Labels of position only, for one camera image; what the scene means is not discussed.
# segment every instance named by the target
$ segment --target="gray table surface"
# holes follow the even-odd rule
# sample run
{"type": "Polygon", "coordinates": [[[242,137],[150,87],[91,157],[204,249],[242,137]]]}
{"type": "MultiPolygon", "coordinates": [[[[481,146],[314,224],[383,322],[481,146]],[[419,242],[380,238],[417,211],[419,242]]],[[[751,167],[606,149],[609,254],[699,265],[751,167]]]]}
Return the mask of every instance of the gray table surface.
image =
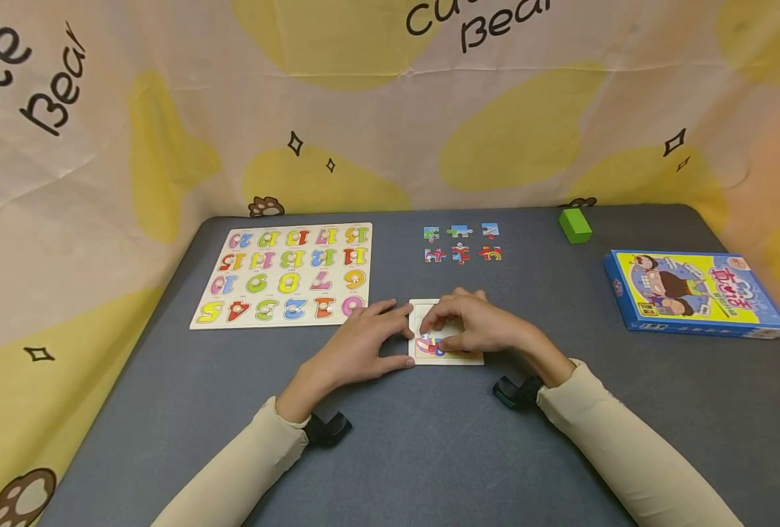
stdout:
{"type": "MultiPolygon", "coordinates": [[[[372,222],[370,299],[432,298],[457,285],[541,327],[582,359],[718,490],[747,526],[780,526],[780,339],[628,332],[602,257],[610,249],[719,251],[685,206],[586,209],[594,229],[570,245],[558,209],[218,217],[200,227],[119,381],[50,502],[42,527],[149,526],[162,508],[336,327],[189,331],[232,228],[372,222]],[[423,262],[422,228],[497,222],[479,256],[423,262]]],[[[448,251],[451,240],[436,246],[448,251]]],[[[385,354],[405,354],[402,339],[385,354]]],[[[323,401],[353,431],[309,449],[246,526],[630,526],[580,451],[537,410],[491,387],[528,375],[513,357],[483,367],[417,367],[323,401]]]]}

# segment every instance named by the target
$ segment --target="black wrist strap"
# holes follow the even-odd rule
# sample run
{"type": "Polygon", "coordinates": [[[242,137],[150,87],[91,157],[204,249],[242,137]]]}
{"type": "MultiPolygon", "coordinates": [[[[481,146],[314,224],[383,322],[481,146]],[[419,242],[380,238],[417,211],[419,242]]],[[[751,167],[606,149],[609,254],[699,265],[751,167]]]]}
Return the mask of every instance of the black wrist strap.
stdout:
{"type": "Polygon", "coordinates": [[[539,377],[530,377],[517,386],[510,378],[498,379],[493,387],[493,394],[511,410],[524,410],[536,405],[536,393],[543,387],[539,377]]]}
{"type": "Polygon", "coordinates": [[[312,413],[305,425],[305,435],[308,436],[309,445],[331,448],[340,443],[340,439],[351,429],[352,423],[340,412],[329,422],[323,422],[317,414],[312,413]]]}

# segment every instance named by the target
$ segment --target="game box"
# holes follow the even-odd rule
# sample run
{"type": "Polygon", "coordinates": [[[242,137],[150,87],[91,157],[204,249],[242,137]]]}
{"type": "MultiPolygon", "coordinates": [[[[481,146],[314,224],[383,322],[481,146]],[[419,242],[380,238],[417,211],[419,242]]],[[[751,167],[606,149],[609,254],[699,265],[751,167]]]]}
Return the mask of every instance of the game box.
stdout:
{"type": "Polygon", "coordinates": [[[611,250],[604,265],[627,329],[780,337],[780,311],[743,256],[611,250]]]}

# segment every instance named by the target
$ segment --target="paw print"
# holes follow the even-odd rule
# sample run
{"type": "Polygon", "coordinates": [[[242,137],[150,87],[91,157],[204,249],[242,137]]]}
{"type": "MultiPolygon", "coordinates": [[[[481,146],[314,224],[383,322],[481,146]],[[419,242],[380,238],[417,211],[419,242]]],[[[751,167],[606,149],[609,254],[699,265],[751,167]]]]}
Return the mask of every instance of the paw print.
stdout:
{"type": "Polygon", "coordinates": [[[46,468],[17,477],[1,490],[0,527],[28,527],[56,490],[56,474],[46,468]]]}
{"type": "Polygon", "coordinates": [[[250,217],[279,216],[284,213],[285,206],[270,195],[267,198],[259,198],[256,195],[250,204],[250,217]]]}
{"type": "Polygon", "coordinates": [[[571,201],[569,201],[566,205],[560,205],[562,209],[567,209],[568,207],[578,207],[578,206],[595,206],[595,204],[599,202],[595,198],[575,198],[571,201]]]}

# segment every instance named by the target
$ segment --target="green block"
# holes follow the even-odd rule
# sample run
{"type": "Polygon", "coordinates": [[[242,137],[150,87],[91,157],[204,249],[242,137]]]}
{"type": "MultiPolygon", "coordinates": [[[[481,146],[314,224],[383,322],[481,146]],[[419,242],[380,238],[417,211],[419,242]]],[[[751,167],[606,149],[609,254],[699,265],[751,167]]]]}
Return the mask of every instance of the green block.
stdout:
{"type": "Polygon", "coordinates": [[[560,215],[560,227],[566,233],[569,244],[584,244],[589,241],[592,229],[580,209],[564,209],[560,215]]]}

